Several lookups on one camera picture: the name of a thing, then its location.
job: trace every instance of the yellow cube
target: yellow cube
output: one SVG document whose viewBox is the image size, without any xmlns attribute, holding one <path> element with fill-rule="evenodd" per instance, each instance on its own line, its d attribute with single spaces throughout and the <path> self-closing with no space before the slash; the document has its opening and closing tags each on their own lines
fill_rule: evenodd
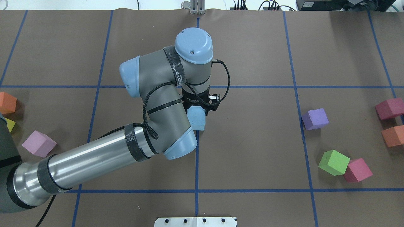
<svg viewBox="0 0 404 227">
<path fill-rule="evenodd" d="M 9 132 L 11 132 L 14 128 L 15 122 L 10 119 L 7 119 L 7 118 L 6 118 L 6 121 L 7 121 L 7 128 L 9 130 Z"/>
</svg>

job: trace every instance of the bundle of cables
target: bundle of cables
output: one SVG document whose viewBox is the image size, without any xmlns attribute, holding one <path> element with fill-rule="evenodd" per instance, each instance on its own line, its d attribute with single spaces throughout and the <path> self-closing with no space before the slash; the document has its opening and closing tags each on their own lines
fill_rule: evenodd
<svg viewBox="0 0 404 227">
<path fill-rule="evenodd" d="M 261 3 L 261 5 L 259 6 L 259 8 L 258 8 L 258 10 L 260 10 L 261 9 L 261 7 L 262 7 L 262 5 L 264 4 L 264 3 L 268 3 L 268 10 L 271 10 L 271 11 L 278 11 L 279 9 L 280 9 L 280 7 L 288 7 L 289 9 L 291 9 L 291 10 L 293 10 L 293 11 L 295 11 L 295 9 L 294 8 L 292 8 L 292 7 L 290 7 L 290 6 L 284 6 L 284 5 L 279 5 L 279 3 L 277 3 L 275 0 L 266 0 L 266 1 L 263 1 L 262 3 Z"/>
<path fill-rule="evenodd" d="M 233 2 L 234 2 L 234 10 L 248 10 L 246 6 L 246 0 L 241 0 L 241 4 L 240 0 L 237 0 L 237 5 L 235 0 L 233 0 Z"/>
</svg>

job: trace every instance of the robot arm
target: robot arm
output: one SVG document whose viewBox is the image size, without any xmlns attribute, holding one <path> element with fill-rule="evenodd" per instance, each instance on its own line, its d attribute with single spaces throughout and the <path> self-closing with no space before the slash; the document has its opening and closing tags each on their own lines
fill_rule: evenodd
<svg viewBox="0 0 404 227">
<path fill-rule="evenodd" d="M 193 151 L 197 142 L 184 107 L 211 109 L 200 99 L 205 104 L 210 101 L 212 57 L 210 35 L 188 28 L 178 34 L 175 46 L 122 63 L 120 74 L 127 91 L 145 103 L 145 122 L 128 124 L 38 163 L 22 163 L 6 123 L 0 119 L 0 213 L 34 208 L 51 195 L 159 153 L 171 160 Z M 183 86 L 184 103 L 176 86 Z"/>
</svg>

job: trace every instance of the lavender cube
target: lavender cube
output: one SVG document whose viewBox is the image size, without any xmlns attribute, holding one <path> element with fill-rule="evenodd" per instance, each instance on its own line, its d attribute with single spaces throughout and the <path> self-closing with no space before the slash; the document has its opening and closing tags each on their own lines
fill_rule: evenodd
<svg viewBox="0 0 404 227">
<path fill-rule="evenodd" d="M 329 124 L 326 112 L 323 108 L 309 110 L 302 116 L 306 130 L 322 128 Z"/>
</svg>

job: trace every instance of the orange cube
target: orange cube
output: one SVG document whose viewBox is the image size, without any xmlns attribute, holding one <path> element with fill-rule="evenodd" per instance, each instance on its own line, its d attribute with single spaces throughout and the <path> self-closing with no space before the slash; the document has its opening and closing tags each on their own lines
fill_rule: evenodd
<svg viewBox="0 0 404 227">
<path fill-rule="evenodd" d="M 2 114 L 15 113 L 16 105 L 17 98 L 8 93 L 0 92 L 0 112 Z"/>
<path fill-rule="evenodd" d="M 388 147 L 404 145 L 404 125 L 381 131 Z"/>
</svg>

